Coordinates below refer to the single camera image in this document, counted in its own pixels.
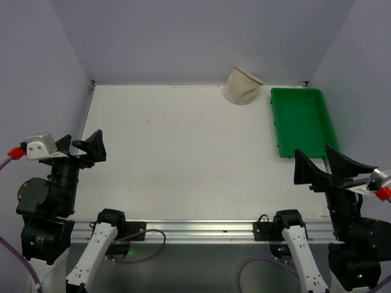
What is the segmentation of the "cream mesh laundry bag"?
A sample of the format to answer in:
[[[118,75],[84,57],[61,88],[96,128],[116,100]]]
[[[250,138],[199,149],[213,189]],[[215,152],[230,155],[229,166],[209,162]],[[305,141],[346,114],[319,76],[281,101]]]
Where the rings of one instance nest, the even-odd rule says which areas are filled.
[[[224,87],[224,96],[235,104],[249,104],[259,94],[263,81],[242,68],[235,67]]]

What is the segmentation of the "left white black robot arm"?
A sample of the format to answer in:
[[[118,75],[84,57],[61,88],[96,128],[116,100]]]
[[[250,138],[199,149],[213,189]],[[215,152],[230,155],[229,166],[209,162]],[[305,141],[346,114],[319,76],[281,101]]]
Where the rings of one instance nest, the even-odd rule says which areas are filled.
[[[115,209],[102,210],[91,238],[70,273],[66,264],[75,222],[79,172],[106,160],[102,130],[86,140],[70,135],[55,141],[51,134],[28,137],[21,149],[30,161],[51,167],[47,179],[31,178],[18,191],[16,213],[24,226],[21,232],[22,255],[33,269],[31,291],[90,292],[99,265],[114,240],[124,236],[125,214]]]

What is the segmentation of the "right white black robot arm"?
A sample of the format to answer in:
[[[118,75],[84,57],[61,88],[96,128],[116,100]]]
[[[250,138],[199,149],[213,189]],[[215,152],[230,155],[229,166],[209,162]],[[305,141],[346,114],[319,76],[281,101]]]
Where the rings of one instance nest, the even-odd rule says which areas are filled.
[[[315,263],[305,223],[297,210],[277,211],[271,233],[287,243],[302,292],[374,292],[379,288],[381,263],[390,261],[390,223],[362,216],[362,198],[367,195],[389,201],[390,175],[330,145],[325,150],[329,173],[319,169],[301,150],[295,150],[294,184],[307,184],[310,190],[326,197],[337,240],[328,245],[331,286],[324,282]]]

